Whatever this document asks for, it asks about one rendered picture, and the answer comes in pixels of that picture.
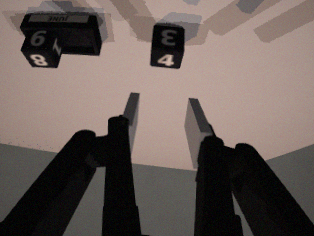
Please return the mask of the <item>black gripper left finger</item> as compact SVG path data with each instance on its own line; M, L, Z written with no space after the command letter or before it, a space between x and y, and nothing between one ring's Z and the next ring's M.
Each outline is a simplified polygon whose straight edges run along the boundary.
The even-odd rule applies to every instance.
M106 167L102 236L142 236L131 163L139 97L131 92L123 115L108 119L108 137L77 131L0 222L0 236L63 236L98 167Z

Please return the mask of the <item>black cube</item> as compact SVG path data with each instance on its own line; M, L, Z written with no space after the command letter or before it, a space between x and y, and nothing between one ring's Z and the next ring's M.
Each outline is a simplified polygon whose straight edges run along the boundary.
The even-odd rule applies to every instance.
M185 29L153 27L150 66L179 69L184 55Z
M63 48L58 31L28 30L21 52L32 67L57 68Z

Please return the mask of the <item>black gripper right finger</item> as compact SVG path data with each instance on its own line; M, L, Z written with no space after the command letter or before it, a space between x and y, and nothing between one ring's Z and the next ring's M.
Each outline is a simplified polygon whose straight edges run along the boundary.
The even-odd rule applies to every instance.
M232 193L254 236L314 236L314 224L256 149L224 147L196 98L188 99L184 128L197 169L194 236L243 236Z

